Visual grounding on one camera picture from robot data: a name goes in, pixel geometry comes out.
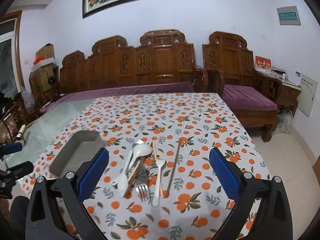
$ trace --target purple cushion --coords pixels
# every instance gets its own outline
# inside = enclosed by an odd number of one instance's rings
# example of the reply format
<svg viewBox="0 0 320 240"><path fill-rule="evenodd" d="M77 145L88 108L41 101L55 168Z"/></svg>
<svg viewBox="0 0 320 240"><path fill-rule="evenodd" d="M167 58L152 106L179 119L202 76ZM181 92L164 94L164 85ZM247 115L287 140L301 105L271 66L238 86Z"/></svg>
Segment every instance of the purple cushion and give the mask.
<svg viewBox="0 0 320 240"><path fill-rule="evenodd" d="M40 109L41 113L46 113L51 107L58 103L70 102L99 97L112 97L123 95L154 94L154 93L193 93L191 82L166 83L157 85L141 85L132 87L105 88L98 90L82 91L65 95L56 102L50 103Z"/></svg>
<svg viewBox="0 0 320 240"><path fill-rule="evenodd" d="M277 105L252 87L225 85L222 99L231 110L273 111Z"/></svg>

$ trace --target table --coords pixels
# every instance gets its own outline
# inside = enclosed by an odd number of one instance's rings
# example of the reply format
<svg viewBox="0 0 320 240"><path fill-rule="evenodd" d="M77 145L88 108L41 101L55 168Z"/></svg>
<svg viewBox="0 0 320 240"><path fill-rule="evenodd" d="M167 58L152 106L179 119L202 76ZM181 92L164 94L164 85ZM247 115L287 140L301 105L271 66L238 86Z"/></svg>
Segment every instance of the table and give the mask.
<svg viewBox="0 0 320 240"><path fill-rule="evenodd" d="M64 130L92 102L93 99L59 103L51 108L49 113L38 118L25 134L27 140L22 151L4 156L8 167L13 167L25 161L34 163L57 133Z"/></svg>
<svg viewBox="0 0 320 240"><path fill-rule="evenodd" d="M234 206L208 162L218 147L242 171L270 179L268 168L237 118L217 94L177 93L97 98L45 149L35 162L34 173L20 183L29 196L35 179L52 177L48 167L63 145L78 130L100 131L110 154L109 165L84 206L108 239L209 240ZM179 140L178 165L170 196L141 202L136 192L120 198L110 182L119 175L126 155L137 139L154 141L157 154L167 163L163 169L166 189ZM155 189L156 170L148 185ZM246 235L258 210L257 200L241 234ZM61 213L68 221L63 206ZM71 222L68 230L74 231Z"/></svg>
<svg viewBox="0 0 320 240"><path fill-rule="evenodd" d="M269 77L278 78L282 82L282 89L275 103L278 105L279 109L290 108L292 116L294 116L298 106L297 97L301 92L301 87L297 87L288 80L283 81L277 75L274 75L273 72L263 74Z"/></svg>

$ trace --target wooden sofa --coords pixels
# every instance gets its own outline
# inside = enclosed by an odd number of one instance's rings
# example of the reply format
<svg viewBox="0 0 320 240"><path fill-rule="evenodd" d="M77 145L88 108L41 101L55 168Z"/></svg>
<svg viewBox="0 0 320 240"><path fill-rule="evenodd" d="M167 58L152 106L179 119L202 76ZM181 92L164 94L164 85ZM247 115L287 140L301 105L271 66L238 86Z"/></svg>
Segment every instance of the wooden sofa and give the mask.
<svg viewBox="0 0 320 240"><path fill-rule="evenodd" d="M128 46L124 37L97 41L87 59L80 51L62 61L60 92L175 82L193 82L194 49L178 30L150 31L141 46Z"/></svg>
<svg viewBox="0 0 320 240"><path fill-rule="evenodd" d="M197 87L217 92L245 128L264 127L264 142L278 124L277 99L282 83L254 68L253 52L236 34L214 32L209 44L202 45L204 69L195 70Z"/></svg>

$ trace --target door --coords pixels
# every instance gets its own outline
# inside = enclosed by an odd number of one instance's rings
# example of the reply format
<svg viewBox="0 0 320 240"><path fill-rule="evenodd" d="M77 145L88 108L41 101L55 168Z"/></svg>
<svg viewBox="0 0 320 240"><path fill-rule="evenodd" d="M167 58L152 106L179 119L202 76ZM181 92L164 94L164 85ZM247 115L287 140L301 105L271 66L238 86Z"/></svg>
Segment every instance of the door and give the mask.
<svg viewBox="0 0 320 240"><path fill-rule="evenodd" d="M20 89L15 61L15 20L0 24L0 91L14 98Z"/></svg>

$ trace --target tiled floor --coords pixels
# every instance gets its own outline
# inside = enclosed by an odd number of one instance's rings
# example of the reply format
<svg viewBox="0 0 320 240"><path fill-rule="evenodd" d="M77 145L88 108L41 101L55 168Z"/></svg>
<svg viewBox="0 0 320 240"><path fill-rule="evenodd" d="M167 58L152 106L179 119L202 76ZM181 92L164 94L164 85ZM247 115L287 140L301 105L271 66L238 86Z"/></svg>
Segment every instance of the tiled floor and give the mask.
<svg viewBox="0 0 320 240"><path fill-rule="evenodd" d="M274 135L270 142L263 143L260 130L248 132L270 173L280 176L284 182L292 213L293 239L296 240L320 206L320 186L311 164L292 134ZM12 194L24 193L19 186L15 186Z"/></svg>

